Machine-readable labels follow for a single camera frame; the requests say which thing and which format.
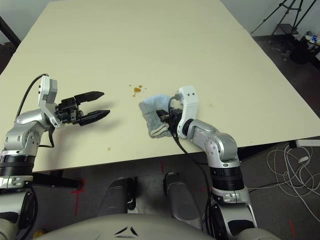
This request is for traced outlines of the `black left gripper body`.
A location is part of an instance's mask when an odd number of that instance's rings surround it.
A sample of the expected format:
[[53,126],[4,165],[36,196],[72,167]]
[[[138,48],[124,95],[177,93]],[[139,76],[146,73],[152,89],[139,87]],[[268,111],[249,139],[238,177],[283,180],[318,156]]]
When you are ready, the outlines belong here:
[[62,99],[61,102],[55,107],[55,116],[63,124],[78,124],[83,112],[79,110],[76,98],[69,97]]

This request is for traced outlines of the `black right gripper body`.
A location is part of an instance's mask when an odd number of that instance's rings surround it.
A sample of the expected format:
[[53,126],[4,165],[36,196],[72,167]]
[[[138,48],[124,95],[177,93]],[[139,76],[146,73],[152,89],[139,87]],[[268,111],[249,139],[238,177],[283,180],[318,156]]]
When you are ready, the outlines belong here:
[[180,108],[171,108],[169,112],[169,130],[171,132],[176,132],[179,122],[182,118],[182,110]]

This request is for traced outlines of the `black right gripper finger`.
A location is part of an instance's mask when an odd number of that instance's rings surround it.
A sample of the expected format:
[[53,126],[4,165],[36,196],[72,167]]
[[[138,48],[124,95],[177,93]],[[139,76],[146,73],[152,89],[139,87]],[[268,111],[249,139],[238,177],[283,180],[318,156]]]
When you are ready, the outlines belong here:
[[157,116],[159,117],[161,122],[168,122],[168,112],[164,109],[156,111]]

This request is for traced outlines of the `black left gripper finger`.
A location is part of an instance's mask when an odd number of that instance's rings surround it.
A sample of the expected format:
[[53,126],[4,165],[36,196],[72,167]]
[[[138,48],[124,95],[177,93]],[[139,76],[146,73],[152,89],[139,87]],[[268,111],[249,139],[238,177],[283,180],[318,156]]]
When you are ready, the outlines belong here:
[[96,110],[88,113],[87,115],[81,116],[79,118],[78,124],[80,126],[85,126],[94,122],[97,122],[104,117],[106,117],[111,111],[110,110]]
[[90,91],[82,94],[78,94],[74,96],[74,99],[77,103],[91,102],[95,101],[98,98],[104,95],[101,91]]

